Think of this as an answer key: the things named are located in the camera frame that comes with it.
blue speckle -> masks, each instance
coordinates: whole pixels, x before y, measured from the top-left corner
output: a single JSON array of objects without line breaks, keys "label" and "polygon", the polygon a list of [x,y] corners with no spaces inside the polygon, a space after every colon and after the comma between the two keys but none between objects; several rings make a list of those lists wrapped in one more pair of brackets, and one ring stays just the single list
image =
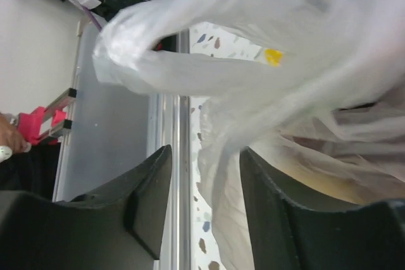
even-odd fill
[{"label": "blue speckle", "polygon": [[209,223],[209,221],[206,221],[204,222],[202,229],[204,230],[204,232],[208,232],[210,226],[211,224]]},{"label": "blue speckle", "polygon": [[197,40],[197,43],[203,42],[205,40],[206,34],[202,34],[201,37]]}]

person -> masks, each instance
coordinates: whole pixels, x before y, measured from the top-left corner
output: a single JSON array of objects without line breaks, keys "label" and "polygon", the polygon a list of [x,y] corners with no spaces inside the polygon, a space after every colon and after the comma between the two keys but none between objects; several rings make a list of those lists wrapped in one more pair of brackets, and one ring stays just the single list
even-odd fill
[{"label": "person", "polygon": [[0,190],[24,190],[52,199],[60,145],[38,145],[24,152],[27,145],[10,116],[0,114],[0,146],[13,151],[0,163]]}]

translucent plastic bag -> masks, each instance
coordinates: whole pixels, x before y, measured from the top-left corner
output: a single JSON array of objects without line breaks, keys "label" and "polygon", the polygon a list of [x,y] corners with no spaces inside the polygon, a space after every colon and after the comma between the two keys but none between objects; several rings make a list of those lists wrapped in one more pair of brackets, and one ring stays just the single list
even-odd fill
[{"label": "translucent plastic bag", "polygon": [[[151,50],[201,21],[282,51],[280,66]],[[341,199],[405,197],[404,94],[391,91],[404,82],[404,37],[405,0],[156,0],[112,20],[94,62],[100,81],[134,92],[210,96],[200,191],[213,207],[222,263],[246,270],[253,263],[237,155],[248,145]],[[371,111],[336,111],[376,100]]]}]

brown speckle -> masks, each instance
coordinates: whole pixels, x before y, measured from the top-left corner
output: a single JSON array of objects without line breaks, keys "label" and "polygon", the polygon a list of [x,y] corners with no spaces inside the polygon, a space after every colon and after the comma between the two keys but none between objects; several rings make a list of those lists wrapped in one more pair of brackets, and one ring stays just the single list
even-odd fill
[{"label": "brown speckle", "polygon": [[200,238],[200,241],[198,242],[198,246],[200,246],[201,251],[203,251],[205,254],[207,253],[207,249],[205,247],[205,241]]},{"label": "brown speckle", "polygon": [[220,265],[219,265],[219,263],[212,261],[209,263],[208,269],[209,270],[220,270]]},{"label": "brown speckle", "polygon": [[215,40],[214,48],[215,48],[215,49],[219,49],[220,46],[221,46],[221,40],[220,40],[220,38],[218,37],[218,38]]}]

black pants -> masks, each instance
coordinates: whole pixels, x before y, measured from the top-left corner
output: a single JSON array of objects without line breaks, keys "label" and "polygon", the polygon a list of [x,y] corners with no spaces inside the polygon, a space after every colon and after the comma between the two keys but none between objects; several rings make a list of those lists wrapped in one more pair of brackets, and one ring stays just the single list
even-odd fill
[{"label": "black pants", "polygon": [[52,199],[60,144],[38,145],[0,163],[0,190],[24,190]]}]

